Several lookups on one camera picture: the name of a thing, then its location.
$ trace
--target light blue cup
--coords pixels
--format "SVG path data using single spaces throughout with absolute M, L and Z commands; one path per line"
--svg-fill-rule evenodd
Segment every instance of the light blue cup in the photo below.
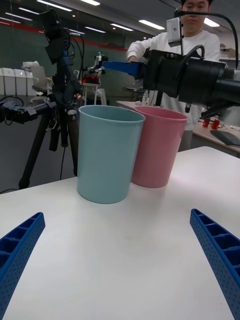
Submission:
M 129 192 L 145 117 L 106 105 L 82 106 L 79 113 L 77 191 L 99 204 L 122 201 Z

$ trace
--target tripod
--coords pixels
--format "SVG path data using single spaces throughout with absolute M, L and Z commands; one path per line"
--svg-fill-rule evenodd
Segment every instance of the tripod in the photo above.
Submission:
M 77 124 L 77 112 L 73 108 L 64 109 L 62 107 L 55 107 L 57 111 L 56 121 L 54 123 L 54 128 L 51 129 L 51 139 L 49 150 L 57 151 L 59 136 L 61 134 L 61 146 L 66 148 L 68 144 L 68 135 L 71 146 L 72 162 L 73 162 L 73 173 L 77 176 L 78 172 L 78 124 Z M 31 151 L 29 153 L 27 163 L 19 181 L 19 189 L 25 189 L 29 187 L 30 178 L 33 173 L 35 163 L 37 161 L 39 151 L 41 149 L 45 134 L 48 128 L 53 124 L 53 109 L 47 108 L 46 113 L 42 114 Z
M 73 172 L 77 176 L 78 166 L 78 124 L 77 111 L 73 108 L 73 97 L 83 91 L 77 77 L 73 73 L 71 65 L 73 55 L 69 55 L 71 37 L 64 29 L 58 14 L 54 10 L 40 14 L 43 22 L 43 29 L 48 41 L 45 48 L 51 64 L 56 64 L 56 74 L 52 77 L 52 93 L 49 100 L 36 107 L 12 107 L 1 105 L 4 109 L 4 119 L 11 123 L 24 124 L 29 120 L 36 119 L 42 115 L 38 126 L 30 154 L 24 169 L 23 176 L 19 182 L 19 189 L 27 188 L 30 178 L 39 155 L 46 131 L 51 131 L 49 150 L 56 151 L 58 148 L 59 136 L 61 134 L 61 146 L 66 148 L 68 135 L 71 146 L 73 161 Z

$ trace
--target cup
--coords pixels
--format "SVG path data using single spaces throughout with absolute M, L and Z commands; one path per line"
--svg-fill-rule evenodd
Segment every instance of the cup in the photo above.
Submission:
M 187 117 L 172 110 L 138 106 L 145 116 L 137 151 L 132 182 L 147 188 L 168 184 L 187 123 Z
M 77 191 L 112 204 L 128 194 L 145 116 L 121 107 L 79 108 Z

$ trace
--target white bin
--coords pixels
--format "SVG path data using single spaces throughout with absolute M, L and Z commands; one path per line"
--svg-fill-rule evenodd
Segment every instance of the white bin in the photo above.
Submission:
M 27 80 L 26 74 L 23 70 L 14 69 L 16 81 L 16 94 L 17 96 L 26 96 L 27 94 Z
M 16 84 L 15 84 L 15 74 L 13 69 L 2 68 L 2 73 L 4 77 L 4 87 L 6 95 L 16 94 Z
M 32 72 L 25 71 L 26 74 L 26 94 L 28 96 L 36 96 L 37 92 L 33 89 L 34 76 Z
M 2 69 L 0 68 L 0 95 L 4 96 L 4 74 Z

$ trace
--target man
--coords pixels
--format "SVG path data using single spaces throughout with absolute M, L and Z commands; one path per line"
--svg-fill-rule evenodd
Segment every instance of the man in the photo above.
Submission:
M 213 0 L 181 0 L 181 10 L 210 12 L 212 10 L 212 2 Z M 205 59 L 218 61 L 220 59 L 220 40 L 217 35 L 203 30 L 204 20 L 204 15 L 185 15 L 181 18 L 183 23 L 184 54 L 188 54 L 197 45 L 203 45 L 205 48 Z M 150 48 L 151 50 L 156 49 L 181 54 L 180 46 L 173 48 L 169 46 L 168 35 L 164 32 L 148 40 L 133 42 L 127 51 L 128 62 L 139 61 L 143 57 L 147 48 Z M 153 105 L 156 101 L 156 94 L 155 98 L 150 100 L 152 100 L 151 105 Z M 161 107 L 163 108 L 185 113 L 185 106 L 185 103 L 179 102 L 178 99 L 171 98 L 165 93 L 162 96 Z M 202 108 L 197 105 L 193 105 L 190 113 L 186 114 L 188 116 L 188 120 L 179 151 L 190 149 L 193 129 L 195 124 L 198 122 L 201 113 Z

